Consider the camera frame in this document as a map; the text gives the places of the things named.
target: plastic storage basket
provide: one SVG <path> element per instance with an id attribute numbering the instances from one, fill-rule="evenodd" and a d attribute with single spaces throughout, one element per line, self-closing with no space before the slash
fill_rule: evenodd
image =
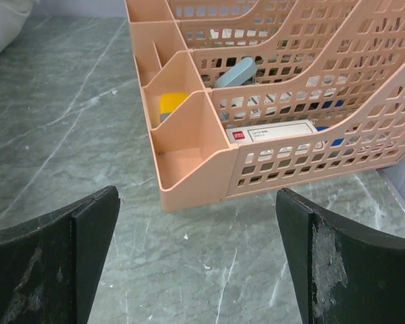
<path id="1" fill-rule="evenodd" d="M 145 3 L 127 0 L 164 210 L 387 167 L 405 155 L 405 0 L 296 0 L 262 43 L 209 49 L 192 48 L 182 24 L 209 27 L 219 16 L 184 20 L 178 3 L 190 1 Z M 248 56 L 259 85 L 210 87 Z M 167 92 L 190 95 L 161 123 Z M 299 119 L 325 130 L 240 145 L 225 133 Z"/>

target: perforated basket wall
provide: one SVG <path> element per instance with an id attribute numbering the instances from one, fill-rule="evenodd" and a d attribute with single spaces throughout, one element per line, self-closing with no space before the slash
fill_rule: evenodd
<path id="1" fill-rule="evenodd" d="M 166 211 L 385 167 L 405 155 L 405 0 L 296 0 L 267 41 L 216 49 L 191 49 L 165 5 L 171 20 L 133 22 L 128 0 Z M 246 56 L 259 65 L 259 85 L 210 88 Z M 190 96 L 161 123 L 159 98 L 175 91 Z M 224 131 L 298 119 L 328 129 L 241 145 Z"/>

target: yellow cap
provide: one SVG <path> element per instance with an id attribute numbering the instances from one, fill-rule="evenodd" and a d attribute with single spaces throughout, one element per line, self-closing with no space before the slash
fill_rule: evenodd
<path id="1" fill-rule="evenodd" d="M 172 113 L 187 97 L 188 94 L 185 92 L 169 92 L 162 94 L 161 100 L 159 101 L 160 113 Z"/>

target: orange plastic organizer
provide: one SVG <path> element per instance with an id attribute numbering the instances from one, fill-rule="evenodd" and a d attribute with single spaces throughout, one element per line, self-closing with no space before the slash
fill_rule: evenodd
<path id="1" fill-rule="evenodd" d="M 165 211 L 387 167 L 405 155 L 405 0 L 126 5 Z M 258 85 L 211 88 L 244 57 L 258 65 Z M 167 92 L 189 97 L 161 123 Z M 328 128 L 240 145 L 225 133 L 299 119 Z"/>

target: blue-gray plastic object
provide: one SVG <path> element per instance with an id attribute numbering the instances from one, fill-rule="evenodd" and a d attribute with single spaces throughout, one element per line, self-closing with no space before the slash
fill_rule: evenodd
<path id="1" fill-rule="evenodd" d="M 224 75 L 217 79 L 214 88 L 226 88 L 228 86 L 241 86 L 249 78 L 253 77 L 258 70 L 251 57 L 245 57 Z"/>

